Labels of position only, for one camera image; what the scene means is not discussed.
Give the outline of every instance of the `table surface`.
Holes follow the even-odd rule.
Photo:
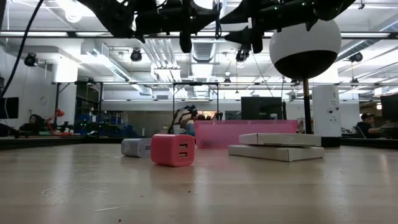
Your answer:
[[[293,163],[197,150],[192,166],[119,144],[0,151],[2,224],[398,223],[398,152],[342,146]]]

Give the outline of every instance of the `black and white sphere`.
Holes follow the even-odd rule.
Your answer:
[[[275,68],[296,80],[313,78],[326,71],[336,60],[341,34],[335,21],[318,21],[309,32],[305,24],[275,32],[269,54]]]

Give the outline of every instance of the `white pillar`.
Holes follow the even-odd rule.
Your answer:
[[[69,59],[62,60],[52,67],[55,82],[75,82],[77,81],[78,65]],[[68,121],[69,124],[75,123],[76,106],[76,85],[67,86],[59,93],[58,109],[65,112],[65,115],[57,118],[57,124]]]
[[[337,86],[312,89],[315,134],[341,137],[340,102]]]

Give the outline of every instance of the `pink usb charger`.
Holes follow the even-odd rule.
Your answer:
[[[189,166],[195,160],[195,138],[186,134],[155,134],[150,159],[164,166]]]

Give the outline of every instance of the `pink translucent panel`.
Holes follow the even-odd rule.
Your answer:
[[[195,121],[198,148],[226,149],[239,144],[239,136],[252,133],[296,133],[296,120]]]

